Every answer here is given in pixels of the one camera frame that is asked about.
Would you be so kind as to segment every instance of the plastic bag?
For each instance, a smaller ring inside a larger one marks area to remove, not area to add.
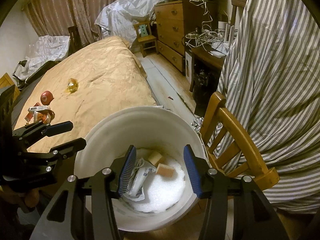
[[[79,83],[74,78],[69,78],[67,85],[67,92],[74,93],[78,90]]]
[[[164,0],[117,0],[110,3],[98,15],[94,24],[129,41],[137,38],[133,24],[150,19],[153,7]]]
[[[60,61],[68,56],[70,45],[69,36],[42,36],[28,46],[25,67],[18,67],[16,75],[21,80],[26,80],[49,60]]]

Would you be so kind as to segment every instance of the white cylinder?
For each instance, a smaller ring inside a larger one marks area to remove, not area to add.
[[[197,198],[183,161],[183,149],[190,144],[197,157],[206,160],[207,157],[198,134],[178,115],[152,106],[124,109],[99,122],[85,139],[87,146],[78,152],[75,162],[74,173],[79,178],[93,176],[99,170],[109,167],[115,158],[126,153],[130,145],[167,154],[176,159],[185,172],[186,187],[182,197],[164,212],[137,212],[122,199],[113,199],[120,230],[144,232],[163,228],[173,224],[196,204]],[[91,211],[89,197],[86,207]]]
[[[231,28],[230,28],[230,35],[229,35],[229,47],[233,43],[233,40],[234,40],[233,35],[234,35],[234,33],[235,33],[235,26],[232,25]]]
[[[220,30],[225,30],[226,29],[226,26],[227,26],[227,22],[218,22],[218,29],[219,29],[219,31]]]
[[[229,28],[230,28],[230,24],[226,25],[226,32],[224,34],[224,42],[228,41],[228,37],[229,37]]]

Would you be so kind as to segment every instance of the tan bedsheet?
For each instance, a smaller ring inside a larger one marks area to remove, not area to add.
[[[69,78],[79,82],[73,94],[65,92]],[[50,69],[25,103],[15,129],[26,124],[28,108],[40,102],[46,90],[54,96],[50,107],[56,116],[51,124],[71,121],[74,128],[43,138],[28,149],[30,152],[48,152],[53,146],[84,138],[99,121],[119,110],[156,104],[140,62],[117,36],[95,42]],[[48,193],[53,194],[73,174],[74,159],[64,160],[58,183],[46,187]]]

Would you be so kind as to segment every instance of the black lamp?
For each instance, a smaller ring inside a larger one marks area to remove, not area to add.
[[[12,74],[12,76],[14,76],[17,79],[17,84],[18,84],[18,89],[19,90],[22,90],[25,87],[26,83],[24,82],[24,80],[21,80],[20,78],[18,78],[15,75],[15,73],[16,73],[18,67],[20,67],[20,66],[21,67],[25,67],[26,63],[27,63],[27,60],[19,61],[18,65],[16,66],[16,69],[14,70],[14,72]]]

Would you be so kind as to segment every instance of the floor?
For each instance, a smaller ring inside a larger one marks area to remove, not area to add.
[[[161,54],[143,58],[139,52],[135,56],[146,71],[147,81],[159,104],[192,123],[196,103],[189,92],[190,84],[186,77]]]

